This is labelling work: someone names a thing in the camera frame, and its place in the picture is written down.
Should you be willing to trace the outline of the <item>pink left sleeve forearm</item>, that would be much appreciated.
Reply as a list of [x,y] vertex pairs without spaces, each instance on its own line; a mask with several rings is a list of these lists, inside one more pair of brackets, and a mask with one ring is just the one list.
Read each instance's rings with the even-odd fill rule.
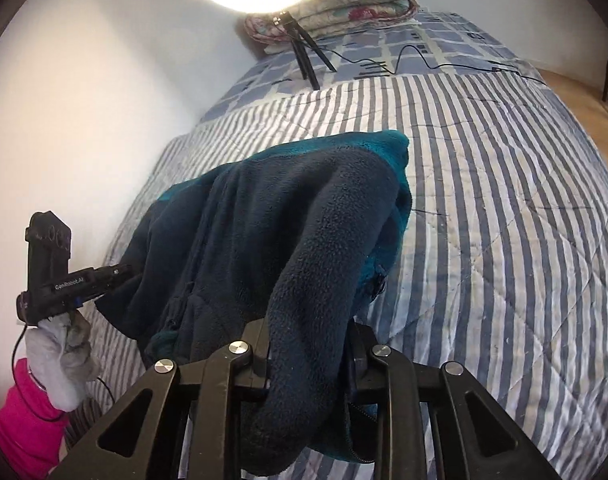
[[54,408],[30,372],[27,358],[14,366],[16,384],[0,409],[0,449],[20,479],[46,479],[60,463],[69,416]]

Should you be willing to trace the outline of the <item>left hand in white glove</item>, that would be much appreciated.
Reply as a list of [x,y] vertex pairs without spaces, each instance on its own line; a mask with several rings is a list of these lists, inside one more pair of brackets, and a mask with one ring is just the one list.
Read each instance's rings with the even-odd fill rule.
[[91,356],[91,325],[77,310],[44,318],[25,335],[28,369],[46,390],[50,404],[72,412],[100,375]]

